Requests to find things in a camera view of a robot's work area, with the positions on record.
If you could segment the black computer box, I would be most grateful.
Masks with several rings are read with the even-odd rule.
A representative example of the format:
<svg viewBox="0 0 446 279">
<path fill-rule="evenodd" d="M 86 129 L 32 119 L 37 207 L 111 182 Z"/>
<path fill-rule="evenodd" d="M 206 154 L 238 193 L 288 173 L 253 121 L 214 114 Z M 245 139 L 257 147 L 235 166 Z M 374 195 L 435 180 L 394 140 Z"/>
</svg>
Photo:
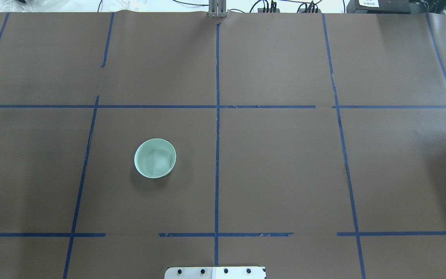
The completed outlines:
<svg viewBox="0 0 446 279">
<path fill-rule="evenodd" d="M 350 0 L 347 14 L 411 14 L 409 0 Z"/>
</svg>

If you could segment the mint green bowl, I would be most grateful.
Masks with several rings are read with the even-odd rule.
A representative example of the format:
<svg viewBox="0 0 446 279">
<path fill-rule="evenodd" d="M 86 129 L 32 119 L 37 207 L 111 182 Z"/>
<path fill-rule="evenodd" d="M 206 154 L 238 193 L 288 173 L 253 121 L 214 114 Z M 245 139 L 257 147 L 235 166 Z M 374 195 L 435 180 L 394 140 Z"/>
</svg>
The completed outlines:
<svg viewBox="0 0 446 279">
<path fill-rule="evenodd" d="M 171 173 L 177 160 L 175 147 L 163 138 L 151 138 L 138 146 L 134 154 L 136 171 L 149 179 Z"/>
</svg>

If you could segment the black power strip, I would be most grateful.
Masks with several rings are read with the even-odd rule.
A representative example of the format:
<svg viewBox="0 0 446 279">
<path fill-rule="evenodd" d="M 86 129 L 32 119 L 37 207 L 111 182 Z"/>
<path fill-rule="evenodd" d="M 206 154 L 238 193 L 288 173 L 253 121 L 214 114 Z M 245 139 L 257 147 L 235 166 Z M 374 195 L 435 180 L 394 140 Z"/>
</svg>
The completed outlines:
<svg viewBox="0 0 446 279">
<path fill-rule="evenodd" d="M 260 13 L 319 14 L 323 0 L 262 0 L 263 7 L 251 11 Z"/>
</svg>

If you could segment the aluminium frame post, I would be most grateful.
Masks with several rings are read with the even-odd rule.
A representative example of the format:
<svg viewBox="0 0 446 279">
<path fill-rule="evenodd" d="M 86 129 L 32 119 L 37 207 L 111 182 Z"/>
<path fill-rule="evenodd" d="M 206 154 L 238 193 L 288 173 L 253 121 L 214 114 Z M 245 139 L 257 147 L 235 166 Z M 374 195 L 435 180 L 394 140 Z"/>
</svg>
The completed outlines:
<svg viewBox="0 0 446 279">
<path fill-rule="evenodd" d="M 225 18 L 228 15 L 226 0 L 209 0 L 208 16 L 209 18 Z"/>
</svg>

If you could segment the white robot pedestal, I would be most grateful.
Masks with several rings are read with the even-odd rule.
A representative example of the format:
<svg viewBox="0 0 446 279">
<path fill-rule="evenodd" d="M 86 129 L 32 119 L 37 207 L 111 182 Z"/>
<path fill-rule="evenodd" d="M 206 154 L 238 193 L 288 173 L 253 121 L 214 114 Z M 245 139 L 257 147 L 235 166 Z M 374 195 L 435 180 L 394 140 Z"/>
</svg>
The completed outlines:
<svg viewBox="0 0 446 279">
<path fill-rule="evenodd" d="M 266 268 L 259 266 L 172 267 L 165 279 L 266 279 Z"/>
</svg>

